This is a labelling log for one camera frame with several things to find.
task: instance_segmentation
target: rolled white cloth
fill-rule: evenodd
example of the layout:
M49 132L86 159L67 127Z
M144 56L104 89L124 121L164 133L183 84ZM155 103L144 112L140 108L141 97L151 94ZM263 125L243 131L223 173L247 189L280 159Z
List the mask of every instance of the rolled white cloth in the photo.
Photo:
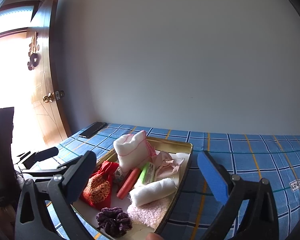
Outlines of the rolled white cloth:
M173 180L165 178L131 190L130 199L136 207L139 207L157 199L169 196L176 192L176 190L177 187Z

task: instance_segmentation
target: screw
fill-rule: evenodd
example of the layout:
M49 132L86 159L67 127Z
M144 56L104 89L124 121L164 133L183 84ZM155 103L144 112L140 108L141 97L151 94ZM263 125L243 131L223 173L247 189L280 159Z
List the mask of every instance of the screw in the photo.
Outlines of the screw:
M54 181L60 181L62 180L62 175L61 174L57 174L56 176L53 177Z
M32 179L27 179L27 180L25 181L25 184L26 184L26 185L30 185L31 182L32 182Z
M239 175L233 174L233 175L231 176L231 179L234 180L234 181L238 181L238 180L240 180L241 178L240 178Z
M261 181L262 181L262 184L265 184L265 185L269 184L269 180L267 180L265 178L263 178Z

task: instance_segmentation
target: black phone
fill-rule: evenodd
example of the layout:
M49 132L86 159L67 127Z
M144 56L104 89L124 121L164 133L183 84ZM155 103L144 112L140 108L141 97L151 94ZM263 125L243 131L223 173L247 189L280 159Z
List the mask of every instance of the black phone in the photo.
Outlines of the black phone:
M86 139L91 138L93 135L95 135L98 131L100 131L106 125L107 125L106 122L96 122L94 125L92 125L87 130L80 133L78 136L86 138Z

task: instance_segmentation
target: purple hair scrunchie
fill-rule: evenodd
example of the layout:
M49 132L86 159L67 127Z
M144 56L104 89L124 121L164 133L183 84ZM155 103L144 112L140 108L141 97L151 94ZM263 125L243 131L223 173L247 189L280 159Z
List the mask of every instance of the purple hair scrunchie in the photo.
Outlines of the purple hair scrunchie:
M104 231L113 237L124 236L127 231L132 229L131 219L122 208L103 208L97 215L97 221Z

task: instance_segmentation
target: gold embroidery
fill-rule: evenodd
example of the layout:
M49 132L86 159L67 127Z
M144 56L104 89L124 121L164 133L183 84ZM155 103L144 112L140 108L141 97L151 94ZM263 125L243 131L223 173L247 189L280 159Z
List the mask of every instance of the gold embroidery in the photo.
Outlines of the gold embroidery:
M87 186L82 192L85 199L100 203L110 194L110 183L104 180L102 176L95 175L89 179Z

